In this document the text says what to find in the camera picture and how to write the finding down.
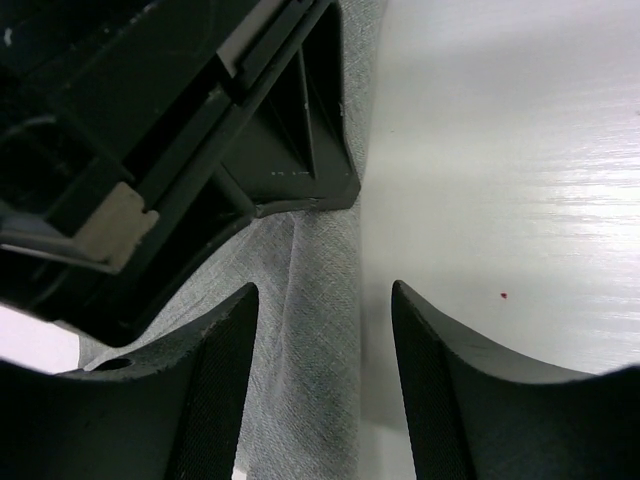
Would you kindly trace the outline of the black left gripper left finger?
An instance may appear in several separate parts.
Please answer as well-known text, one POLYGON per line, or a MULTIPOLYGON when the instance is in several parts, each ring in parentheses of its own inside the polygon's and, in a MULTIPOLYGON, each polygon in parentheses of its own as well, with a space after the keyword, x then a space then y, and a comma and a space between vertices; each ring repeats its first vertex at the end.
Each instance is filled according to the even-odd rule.
POLYGON ((5 479, 228 479, 250 376, 258 291, 90 370, 1 366, 5 479))

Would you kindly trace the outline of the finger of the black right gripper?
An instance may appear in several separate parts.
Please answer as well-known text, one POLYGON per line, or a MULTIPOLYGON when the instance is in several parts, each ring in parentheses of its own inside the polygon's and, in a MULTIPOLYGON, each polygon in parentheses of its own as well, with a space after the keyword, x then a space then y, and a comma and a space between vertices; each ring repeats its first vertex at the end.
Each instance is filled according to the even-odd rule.
POLYGON ((351 208, 360 191, 344 113, 342 12, 288 1, 231 81, 250 116, 222 160, 259 218, 351 208))

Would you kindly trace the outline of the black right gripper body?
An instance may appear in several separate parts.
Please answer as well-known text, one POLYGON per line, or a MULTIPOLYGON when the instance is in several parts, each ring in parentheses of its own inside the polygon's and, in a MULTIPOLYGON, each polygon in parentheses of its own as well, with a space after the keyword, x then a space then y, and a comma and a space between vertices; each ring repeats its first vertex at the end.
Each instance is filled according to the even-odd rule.
POLYGON ((288 1, 1 5, 1 301, 112 346, 256 218, 231 81, 288 1))

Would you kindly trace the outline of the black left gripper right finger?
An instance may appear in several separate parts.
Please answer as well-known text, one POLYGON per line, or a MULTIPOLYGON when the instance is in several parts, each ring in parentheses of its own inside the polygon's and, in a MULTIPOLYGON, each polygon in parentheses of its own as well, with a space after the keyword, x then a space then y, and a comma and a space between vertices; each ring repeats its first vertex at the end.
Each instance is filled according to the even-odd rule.
POLYGON ((420 479, 635 479, 639 369, 600 375, 490 340, 396 281, 391 317, 420 479))

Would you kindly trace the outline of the grey cloth napkin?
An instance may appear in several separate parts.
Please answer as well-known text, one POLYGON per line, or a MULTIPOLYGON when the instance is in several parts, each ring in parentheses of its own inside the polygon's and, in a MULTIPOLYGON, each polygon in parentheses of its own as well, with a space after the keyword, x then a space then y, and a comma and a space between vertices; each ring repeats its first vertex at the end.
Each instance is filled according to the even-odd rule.
POLYGON ((136 340, 196 319, 242 285, 259 291, 236 454, 250 479, 354 479, 360 422, 360 209, 257 220, 218 249, 136 340))

